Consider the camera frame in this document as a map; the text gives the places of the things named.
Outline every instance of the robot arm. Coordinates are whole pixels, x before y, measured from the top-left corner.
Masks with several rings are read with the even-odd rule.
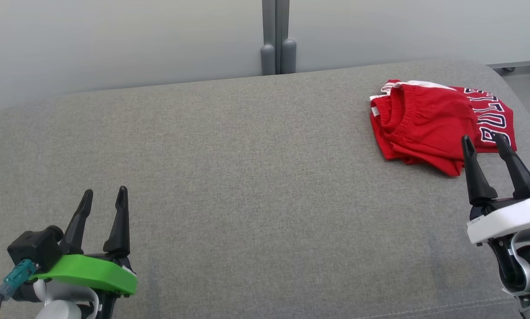
[[[462,139],[469,202],[468,236],[472,244],[488,244],[497,258],[504,291],[519,299],[520,313],[530,319],[530,172],[502,135],[494,137],[515,191],[497,198],[479,163],[473,143]]]
[[[82,250],[92,199],[92,190],[86,190],[64,234],[49,226],[41,232],[24,232],[9,245],[15,269],[0,287],[0,301],[12,297],[43,302],[37,319],[110,319],[115,301],[135,294],[137,276],[128,258],[127,188],[119,189],[104,254],[84,254]]]

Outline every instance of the red clothing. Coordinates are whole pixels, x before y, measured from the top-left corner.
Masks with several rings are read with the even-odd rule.
[[[512,110],[490,92],[431,82],[389,80],[371,97],[371,124],[387,160],[429,163],[449,176],[463,166],[461,138],[478,152],[497,152],[493,135],[505,135],[516,151]]]

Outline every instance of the gray upholstery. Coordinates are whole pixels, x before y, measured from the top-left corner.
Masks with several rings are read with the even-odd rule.
[[[465,179],[386,162],[369,95],[389,78],[494,92],[494,71],[425,61],[55,97],[0,113],[0,280],[24,230],[65,228],[95,192],[83,248],[100,252],[129,188],[137,295],[115,318],[516,319],[486,247],[469,244]],[[480,160],[512,192],[496,154]],[[3,318],[40,305],[4,303]]]

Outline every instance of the white wall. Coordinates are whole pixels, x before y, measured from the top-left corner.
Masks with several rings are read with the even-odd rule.
[[[530,0],[291,0],[297,71],[436,57],[530,61]]]
[[[261,73],[261,0],[0,0],[0,109]]]

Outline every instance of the gray fabric surface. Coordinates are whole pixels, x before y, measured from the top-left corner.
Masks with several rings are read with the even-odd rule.
[[[115,318],[516,319],[488,248],[469,244],[465,179],[386,162],[369,95],[389,78],[492,91],[502,78],[427,61],[78,93],[0,113],[0,280],[24,230],[65,228],[95,192],[83,248],[100,252],[129,188],[137,295]],[[480,160],[512,192],[496,154]],[[3,318],[39,305],[4,303]]]

